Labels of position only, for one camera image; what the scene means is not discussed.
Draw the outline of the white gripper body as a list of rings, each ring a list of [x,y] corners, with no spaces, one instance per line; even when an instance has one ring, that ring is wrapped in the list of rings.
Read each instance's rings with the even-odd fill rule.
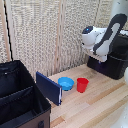
[[[107,60],[107,56],[100,56],[100,55],[95,55],[92,51],[92,49],[86,49],[86,48],[83,48],[85,54],[89,55],[90,57],[100,61],[100,62],[105,62]]]

